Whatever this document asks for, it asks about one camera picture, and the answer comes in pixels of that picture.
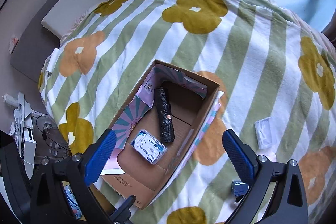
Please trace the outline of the clear floss pick box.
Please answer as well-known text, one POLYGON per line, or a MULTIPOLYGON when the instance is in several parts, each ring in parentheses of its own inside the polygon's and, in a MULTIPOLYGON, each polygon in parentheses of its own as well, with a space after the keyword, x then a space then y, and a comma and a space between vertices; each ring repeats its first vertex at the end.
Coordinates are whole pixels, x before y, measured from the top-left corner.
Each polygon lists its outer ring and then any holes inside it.
POLYGON ((267 149, 276 143, 273 118, 266 117, 254 123, 259 149, 267 149))

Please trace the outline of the dental floss labelled box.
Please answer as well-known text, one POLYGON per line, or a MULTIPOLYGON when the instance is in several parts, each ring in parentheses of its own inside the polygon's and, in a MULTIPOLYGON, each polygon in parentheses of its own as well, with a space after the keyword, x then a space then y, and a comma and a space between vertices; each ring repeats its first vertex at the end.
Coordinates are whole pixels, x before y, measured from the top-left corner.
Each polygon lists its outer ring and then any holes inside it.
POLYGON ((145 129, 139 130, 130 145, 152 165, 157 164, 167 152, 167 147, 145 129))

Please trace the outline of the black bag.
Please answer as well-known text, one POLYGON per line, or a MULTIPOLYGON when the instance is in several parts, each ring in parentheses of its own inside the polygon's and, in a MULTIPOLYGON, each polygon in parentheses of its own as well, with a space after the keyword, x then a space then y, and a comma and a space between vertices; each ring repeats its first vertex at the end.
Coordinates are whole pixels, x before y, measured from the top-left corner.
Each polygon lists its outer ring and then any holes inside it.
POLYGON ((163 87, 154 90, 154 105, 158 113, 161 142, 173 143, 175 134, 171 117, 171 106, 163 87))

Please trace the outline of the open cardboard box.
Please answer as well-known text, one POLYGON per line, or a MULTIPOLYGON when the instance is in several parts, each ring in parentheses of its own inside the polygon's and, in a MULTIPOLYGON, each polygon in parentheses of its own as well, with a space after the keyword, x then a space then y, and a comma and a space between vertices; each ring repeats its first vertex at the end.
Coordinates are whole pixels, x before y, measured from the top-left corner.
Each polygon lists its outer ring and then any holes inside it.
POLYGON ((147 207, 178 176, 220 108, 207 72, 155 60, 112 121, 116 146, 101 175, 120 196, 147 207))

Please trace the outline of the white devices on floor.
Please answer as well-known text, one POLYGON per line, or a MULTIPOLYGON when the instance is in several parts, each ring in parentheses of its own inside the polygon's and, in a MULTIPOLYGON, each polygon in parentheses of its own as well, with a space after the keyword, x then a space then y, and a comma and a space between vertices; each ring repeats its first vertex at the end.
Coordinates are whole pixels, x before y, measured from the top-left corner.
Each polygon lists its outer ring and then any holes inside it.
POLYGON ((13 109, 14 121, 9 135, 15 140, 28 178, 45 156, 62 160, 71 154, 56 123, 48 114, 33 110, 23 93, 19 92, 16 98, 5 93, 2 98, 4 104, 13 109))

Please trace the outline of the floral striped blanket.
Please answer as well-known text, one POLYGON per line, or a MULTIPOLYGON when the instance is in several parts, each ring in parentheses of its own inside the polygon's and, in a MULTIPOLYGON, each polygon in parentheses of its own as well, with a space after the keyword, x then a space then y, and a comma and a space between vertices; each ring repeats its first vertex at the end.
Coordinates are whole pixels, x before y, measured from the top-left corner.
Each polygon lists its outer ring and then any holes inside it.
POLYGON ((305 217, 335 198, 335 46, 272 0, 107 0, 43 64, 42 101, 72 153, 107 128, 100 192, 133 223, 224 223, 241 178, 222 146, 295 160, 305 217))

